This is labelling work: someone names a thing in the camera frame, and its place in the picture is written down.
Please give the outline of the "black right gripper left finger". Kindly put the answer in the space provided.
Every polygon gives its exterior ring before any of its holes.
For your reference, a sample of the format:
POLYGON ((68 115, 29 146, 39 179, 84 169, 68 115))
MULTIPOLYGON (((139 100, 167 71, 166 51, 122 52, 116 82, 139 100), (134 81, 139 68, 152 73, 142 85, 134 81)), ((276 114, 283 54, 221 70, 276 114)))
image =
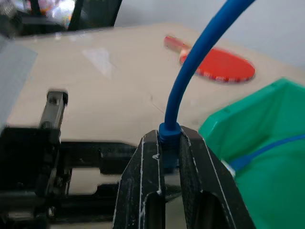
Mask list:
POLYGON ((141 138, 121 176, 112 229, 165 229, 165 181, 156 130, 141 138))

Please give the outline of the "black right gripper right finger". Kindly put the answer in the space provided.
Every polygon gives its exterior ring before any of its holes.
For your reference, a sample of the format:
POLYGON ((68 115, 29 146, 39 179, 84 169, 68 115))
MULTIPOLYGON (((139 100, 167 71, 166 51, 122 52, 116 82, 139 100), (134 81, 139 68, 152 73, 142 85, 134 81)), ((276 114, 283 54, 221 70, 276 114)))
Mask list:
POLYGON ((179 170, 187 229, 255 229, 229 170, 204 139, 181 127, 179 170))

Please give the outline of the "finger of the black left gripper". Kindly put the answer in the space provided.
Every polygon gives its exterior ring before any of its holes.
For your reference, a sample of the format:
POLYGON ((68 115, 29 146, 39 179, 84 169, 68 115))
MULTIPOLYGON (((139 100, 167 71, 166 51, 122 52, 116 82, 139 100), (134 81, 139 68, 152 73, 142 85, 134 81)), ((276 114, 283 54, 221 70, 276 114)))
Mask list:
POLYGON ((180 195, 177 185, 103 184, 91 195, 55 199, 46 213, 52 223, 163 223, 165 204, 180 195))
POLYGON ((101 174, 120 175, 136 146, 114 141, 65 141, 60 153, 67 168, 98 168, 101 174))

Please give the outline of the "green plastic bin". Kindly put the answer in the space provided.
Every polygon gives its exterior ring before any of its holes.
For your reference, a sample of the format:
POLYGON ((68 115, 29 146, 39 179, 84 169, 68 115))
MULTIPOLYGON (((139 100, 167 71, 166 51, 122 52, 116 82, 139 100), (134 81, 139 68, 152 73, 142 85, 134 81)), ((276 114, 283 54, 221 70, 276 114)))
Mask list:
POLYGON ((282 78, 210 115, 198 130, 236 171, 257 229, 305 229, 305 87, 282 78))

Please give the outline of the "red table tennis paddle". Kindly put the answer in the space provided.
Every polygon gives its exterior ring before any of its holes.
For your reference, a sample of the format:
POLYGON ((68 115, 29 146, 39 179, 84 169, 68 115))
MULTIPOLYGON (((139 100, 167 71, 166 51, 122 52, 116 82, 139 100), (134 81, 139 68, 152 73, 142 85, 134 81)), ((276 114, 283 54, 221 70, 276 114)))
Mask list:
MULTIPOLYGON (((169 35, 165 36, 163 42, 167 48, 179 53, 179 62, 183 65, 192 47, 169 35)), ((212 48, 195 73, 209 80, 245 83, 254 78, 255 68, 248 60, 239 55, 224 49, 212 48)))

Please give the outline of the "black chair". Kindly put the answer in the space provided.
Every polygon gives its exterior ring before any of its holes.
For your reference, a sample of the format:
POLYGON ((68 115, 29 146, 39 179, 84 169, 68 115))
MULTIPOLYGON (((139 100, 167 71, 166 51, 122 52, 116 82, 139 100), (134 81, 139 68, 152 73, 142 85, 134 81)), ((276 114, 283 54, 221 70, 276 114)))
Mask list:
POLYGON ((0 0, 0 35, 16 37, 113 27, 123 0, 0 0))

